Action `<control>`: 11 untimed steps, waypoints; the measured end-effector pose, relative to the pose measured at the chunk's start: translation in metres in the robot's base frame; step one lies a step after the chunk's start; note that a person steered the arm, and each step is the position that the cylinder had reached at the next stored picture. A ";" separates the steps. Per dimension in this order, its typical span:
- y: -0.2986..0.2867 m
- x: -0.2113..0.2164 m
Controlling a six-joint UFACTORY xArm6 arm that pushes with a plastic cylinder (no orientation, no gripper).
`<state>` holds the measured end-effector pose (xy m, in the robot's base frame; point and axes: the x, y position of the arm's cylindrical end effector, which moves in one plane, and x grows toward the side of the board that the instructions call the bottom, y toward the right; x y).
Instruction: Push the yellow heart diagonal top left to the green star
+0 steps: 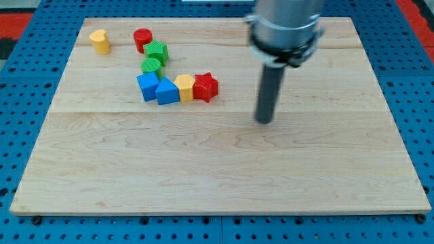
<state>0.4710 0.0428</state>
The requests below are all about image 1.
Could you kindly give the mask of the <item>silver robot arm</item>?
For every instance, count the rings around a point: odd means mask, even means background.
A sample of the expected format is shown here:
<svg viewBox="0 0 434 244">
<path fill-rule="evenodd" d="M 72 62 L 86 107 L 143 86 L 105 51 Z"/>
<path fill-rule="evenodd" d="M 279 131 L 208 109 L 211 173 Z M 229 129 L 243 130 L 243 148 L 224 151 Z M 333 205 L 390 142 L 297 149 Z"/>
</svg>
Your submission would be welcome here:
<svg viewBox="0 0 434 244">
<path fill-rule="evenodd" d="M 317 49 L 323 34 L 317 27 L 322 8 L 322 0 L 259 0 L 245 17 L 250 49 L 262 62 L 257 122 L 273 120 L 285 68 L 298 68 Z"/>
</svg>

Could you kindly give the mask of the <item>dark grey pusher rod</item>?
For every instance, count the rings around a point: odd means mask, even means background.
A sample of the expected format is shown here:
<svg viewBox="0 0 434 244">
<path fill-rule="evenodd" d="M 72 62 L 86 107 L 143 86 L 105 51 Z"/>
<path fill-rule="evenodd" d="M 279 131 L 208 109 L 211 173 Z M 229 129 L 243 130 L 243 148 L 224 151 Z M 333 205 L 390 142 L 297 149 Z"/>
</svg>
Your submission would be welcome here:
<svg viewBox="0 0 434 244">
<path fill-rule="evenodd" d="M 285 68 L 263 66 L 254 118 L 261 124 L 273 120 Z"/>
</svg>

